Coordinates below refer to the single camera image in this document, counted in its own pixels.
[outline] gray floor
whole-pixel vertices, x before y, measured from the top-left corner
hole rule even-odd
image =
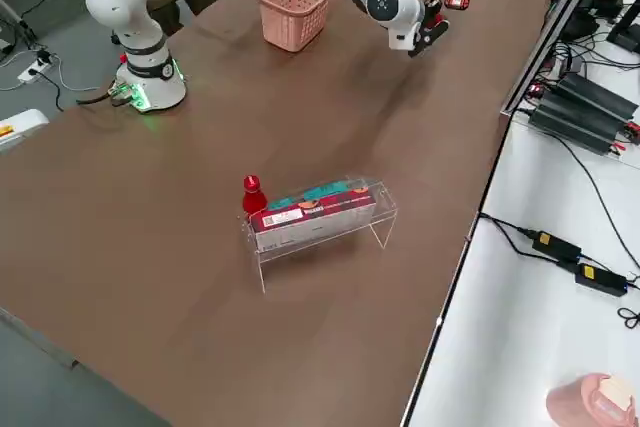
[[[11,0],[18,11],[38,0]],[[183,22],[191,14],[181,5]],[[110,32],[86,12],[84,0],[49,0],[29,15],[40,42],[63,59],[70,87],[103,85],[118,65],[121,48],[110,42]],[[18,73],[33,61],[21,55],[0,68],[0,89],[17,83]],[[57,71],[48,75],[59,83]],[[62,88],[61,105],[71,106],[80,96]],[[0,92],[0,119],[29,108],[49,119],[58,112],[55,89],[40,80],[11,92]],[[164,426],[162,420],[120,393],[82,366],[73,371],[0,321],[0,425],[7,427]]]

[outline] pink basket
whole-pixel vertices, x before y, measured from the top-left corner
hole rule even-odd
[[[259,0],[262,32],[267,42],[299,52],[320,33],[329,0]]]

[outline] white table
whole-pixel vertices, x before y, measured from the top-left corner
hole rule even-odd
[[[596,45],[608,57],[640,62],[617,46]],[[589,66],[591,80],[636,103],[639,75]],[[640,274],[580,166],[526,119],[516,115],[511,123],[482,211],[552,232],[622,275]],[[640,148],[630,146],[618,160],[570,146],[640,258]],[[522,250],[531,251],[531,241],[507,231]],[[572,274],[552,264],[518,256],[487,220],[478,221],[460,269],[418,386],[411,427],[550,427],[555,424],[545,407],[548,391],[590,372],[619,375],[640,397],[640,327],[627,329],[616,312],[620,307],[640,312],[640,292],[618,299],[579,286]]]

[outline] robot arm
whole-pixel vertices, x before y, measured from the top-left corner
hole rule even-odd
[[[127,54],[111,91],[141,112],[172,107],[185,97],[182,76],[160,25],[147,12],[147,0],[86,0],[86,5],[94,19],[115,31]]]
[[[449,28],[449,22],[439,16],[441,0],[352,1],[388,30],[389,48],[406,50],[410,57],[433,44]]]

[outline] small red bottle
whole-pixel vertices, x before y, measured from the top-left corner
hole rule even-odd
[[[242,208],[248,217],[267,208],[267,198],[260,190],[260,179],[256,175],[247,175],[244,178]]]

